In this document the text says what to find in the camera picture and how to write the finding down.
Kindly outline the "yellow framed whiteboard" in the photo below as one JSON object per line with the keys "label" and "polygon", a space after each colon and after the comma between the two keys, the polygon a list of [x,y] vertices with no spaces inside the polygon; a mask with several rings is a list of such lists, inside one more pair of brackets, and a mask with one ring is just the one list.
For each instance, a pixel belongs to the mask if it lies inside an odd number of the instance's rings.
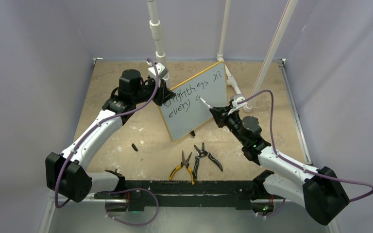
{"label": "yellow framed whiteboard", "polygon": [[225,62],[217,62],[175,86],[175,96],[159,107],[171,141],[176,142],[212,119],[209,108],[228,105]]}

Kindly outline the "white whiteboard marker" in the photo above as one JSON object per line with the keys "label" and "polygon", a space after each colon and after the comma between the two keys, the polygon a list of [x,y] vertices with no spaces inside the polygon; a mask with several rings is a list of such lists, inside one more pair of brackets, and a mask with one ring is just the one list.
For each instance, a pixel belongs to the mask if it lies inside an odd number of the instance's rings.
{"label": "white whiteboard marker", "polygon": [[212,107],[203,99],[203,98],[199,98],[204,104],[205,106],[207,106],[209,109],[211,109]]}

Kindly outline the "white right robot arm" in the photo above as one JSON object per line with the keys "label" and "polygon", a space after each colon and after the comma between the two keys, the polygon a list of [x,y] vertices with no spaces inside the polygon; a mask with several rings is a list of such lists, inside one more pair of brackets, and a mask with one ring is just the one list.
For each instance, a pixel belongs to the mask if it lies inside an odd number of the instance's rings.
{"label": "white right robot arm", "polygon": [[230,110],[229,106],[209,108],[216,125],[227,127],[241,143],[244,156],[267,169],[267,176],[253,184],[258,197],[273,194],[295,202],[321,225],[328,225],[350,203],[331,168],[318,169],[282,154],[262,138],[256,117],[240,118],[239,111]]}

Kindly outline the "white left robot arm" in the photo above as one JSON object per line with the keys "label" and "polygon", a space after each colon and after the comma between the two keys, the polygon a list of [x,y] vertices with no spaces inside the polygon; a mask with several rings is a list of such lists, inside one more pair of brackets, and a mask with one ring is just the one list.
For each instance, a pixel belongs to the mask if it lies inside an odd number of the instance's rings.
{"label": "white left robot arm", "polygon": [[125,178],[116,171],[87,173],[86,169],[104,143],[139,109],[153,101],[162,106],[175,94],[167,86],[168,69],[161,63],[148,69],[143,79],[136,69],[127,69],[96,119],[78,139],[60,154],[45,160],[46,185],[68,200],[81,202],[88,194],[107,192],[118,199],[125,194]]}

